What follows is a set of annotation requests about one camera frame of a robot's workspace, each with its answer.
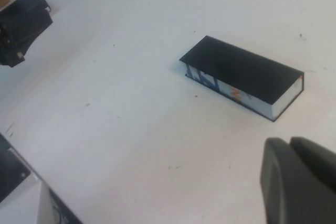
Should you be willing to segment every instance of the box side panel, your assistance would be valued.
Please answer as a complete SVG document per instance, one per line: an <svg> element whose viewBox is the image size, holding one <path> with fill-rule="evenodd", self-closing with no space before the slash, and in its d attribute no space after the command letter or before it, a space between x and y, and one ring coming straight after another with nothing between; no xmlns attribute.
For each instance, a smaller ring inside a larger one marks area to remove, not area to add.
<svg viewBox="0 0 336 224"><path fill-rule="evenodd" d="M272 117L272 107L270 104L242 91L235 87L232 87L222 81L209 76L189 65L186 64L187 73L186 76L199 82L200 84L207 86L208 88L216 91L217 93L228 97L229 99L239 103L240 105L270 119Z"/></svg>

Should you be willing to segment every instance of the white surface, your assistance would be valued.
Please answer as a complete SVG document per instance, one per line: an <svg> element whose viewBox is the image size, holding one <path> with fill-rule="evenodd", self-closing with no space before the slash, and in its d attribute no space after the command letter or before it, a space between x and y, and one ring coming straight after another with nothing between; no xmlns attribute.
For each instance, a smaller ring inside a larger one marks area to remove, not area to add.
<svg viewBox="0 0 336 224"><path fill-rule="evenodd" d="M46 185L31 173L0 203L2 223L55 224Z"/></svg>
<svg viewBox="0 0 336 224"><path fill-rule="evenodd" d="M85 224L265 223L264 140L336 150L334 0L47 1L53 25L0 68L0 132ZM272 123L190 80L178 60L205 35L306 90Z"/></svg>

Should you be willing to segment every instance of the black plastic object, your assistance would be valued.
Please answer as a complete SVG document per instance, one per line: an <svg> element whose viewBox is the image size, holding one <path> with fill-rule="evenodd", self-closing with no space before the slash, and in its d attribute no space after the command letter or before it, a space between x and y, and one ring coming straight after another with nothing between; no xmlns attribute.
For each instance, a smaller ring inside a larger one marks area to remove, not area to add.
<svg viewBox="0 0 336 224"><path fill-rule="evenodd" d="M0 64L14 67L53 21L45 0L16 0L0 12Z"/></svg>
<svg viewBox="0 0 336 224"><path fill-rule="evenodd" d="M188 77L272 121L303 91L302 71L210 36L204 37L180 61L186 64ZM279 113L268 112L297 80L302 80L299 92L283 101Z"/></svg>
<svg viewBox="0 0 336 224"><path fill-rule="evenodd" d="M0 150L0 202L2 202L28 175L30 170L12 151Z"/></svg>
<svg viewBox="0 0 336 224"><path fill-rule="evenodd" d="M304 138L290 145L269 138L260 177L267 223L335 223L335 161L334 153Z"/></svg>

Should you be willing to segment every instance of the cable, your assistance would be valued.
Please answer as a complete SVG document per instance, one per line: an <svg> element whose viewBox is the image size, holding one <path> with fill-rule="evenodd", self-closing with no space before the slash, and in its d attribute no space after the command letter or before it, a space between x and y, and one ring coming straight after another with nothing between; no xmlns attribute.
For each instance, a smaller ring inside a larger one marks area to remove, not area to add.
<svg viewBox="0 0 336 224"><path fill-rule="evenodd" d="M59 209L57 207L53 207L53 209L56 210L56 212L58 213L58 217L59 217L58 224L61 224L62 223L62 214L61 214L61 212L59 211Z"/></svg>

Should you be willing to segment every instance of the black box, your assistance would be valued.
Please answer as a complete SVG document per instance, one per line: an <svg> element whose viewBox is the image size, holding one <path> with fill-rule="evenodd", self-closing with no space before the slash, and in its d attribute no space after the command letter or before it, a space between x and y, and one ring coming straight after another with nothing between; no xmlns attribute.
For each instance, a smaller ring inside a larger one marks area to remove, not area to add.
<svg viewBox="0 0 336 224"><path fill-rule="evenodd" d="M304 90L304 73L206 36L181 59L186 76L275 121Z"/></svg>

